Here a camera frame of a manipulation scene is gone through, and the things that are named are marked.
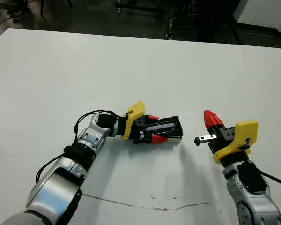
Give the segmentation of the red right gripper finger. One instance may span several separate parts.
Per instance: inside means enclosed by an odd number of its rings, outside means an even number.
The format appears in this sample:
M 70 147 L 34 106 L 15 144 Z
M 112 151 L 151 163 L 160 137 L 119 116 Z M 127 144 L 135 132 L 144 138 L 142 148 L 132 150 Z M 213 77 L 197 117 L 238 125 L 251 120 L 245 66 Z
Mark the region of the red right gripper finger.
M 209 132 L 210 135 L 215 134 L 214 129 L 216 128 L 217 125 L 215 114 L 210 110 L 205 110 L 203 112 L 203 116 L 204 116 L 204 123 L 207 131 Z
M 216 136 L 223 140 L 234 140 L 234 127 L 226 127 L 219 117 L 214 115 Z

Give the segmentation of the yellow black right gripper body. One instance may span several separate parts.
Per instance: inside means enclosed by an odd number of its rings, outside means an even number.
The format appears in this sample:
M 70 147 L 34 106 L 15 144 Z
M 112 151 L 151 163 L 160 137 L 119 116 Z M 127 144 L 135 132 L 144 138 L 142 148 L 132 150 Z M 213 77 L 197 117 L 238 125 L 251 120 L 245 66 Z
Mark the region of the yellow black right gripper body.
M 237 123 L 234 126 L 234 140 L 218 138 L 215 128 L 215 134 L 195 137 L 194 143 L 197 146 L 208 143 L 214 162 L 217 164 L 243 162 L 249 159 L 250 147 L 257 141 L 258 127 L 258 122 L 253 120 Z

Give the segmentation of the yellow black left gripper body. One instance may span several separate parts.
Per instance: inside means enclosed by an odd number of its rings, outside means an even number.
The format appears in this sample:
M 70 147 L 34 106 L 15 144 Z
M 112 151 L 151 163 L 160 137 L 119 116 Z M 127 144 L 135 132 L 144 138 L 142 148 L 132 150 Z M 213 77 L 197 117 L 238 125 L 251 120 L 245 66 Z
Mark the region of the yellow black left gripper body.
M 143 140 L 145 125 L 139 119 L 144 116 L 145 106 L 139 101 L 118 118 L 118 135 L 122 140 L 132 139 L 134 144 L 139 144 Z

